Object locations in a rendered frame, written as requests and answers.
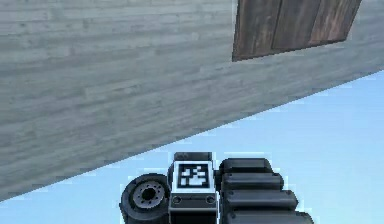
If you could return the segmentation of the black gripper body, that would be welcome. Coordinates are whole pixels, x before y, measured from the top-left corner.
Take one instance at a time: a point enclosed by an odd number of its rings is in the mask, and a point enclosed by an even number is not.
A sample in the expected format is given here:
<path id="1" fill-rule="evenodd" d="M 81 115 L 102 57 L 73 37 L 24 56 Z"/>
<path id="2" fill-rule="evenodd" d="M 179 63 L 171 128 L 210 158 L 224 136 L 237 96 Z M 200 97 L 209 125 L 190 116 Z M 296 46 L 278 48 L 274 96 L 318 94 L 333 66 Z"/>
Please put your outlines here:
<path id="1" fill-rule="evenodd" d="M 149 173 L 133 179 L 119 203 L 124 224 L 169 224 L 169 195 L 164 174 Z"/>

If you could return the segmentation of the brown wooden cabinet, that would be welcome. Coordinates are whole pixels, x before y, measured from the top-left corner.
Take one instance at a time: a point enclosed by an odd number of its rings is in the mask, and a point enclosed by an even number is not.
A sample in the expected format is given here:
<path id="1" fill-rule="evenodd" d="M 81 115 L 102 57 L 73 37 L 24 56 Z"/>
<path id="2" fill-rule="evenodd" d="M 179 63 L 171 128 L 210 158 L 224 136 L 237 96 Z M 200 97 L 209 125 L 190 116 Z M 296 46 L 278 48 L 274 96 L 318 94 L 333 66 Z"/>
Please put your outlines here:
<path id="1" fill-rule="evenodd" d="M 343 42 L 362 0 L 237 0 L 232 60 Z"/>

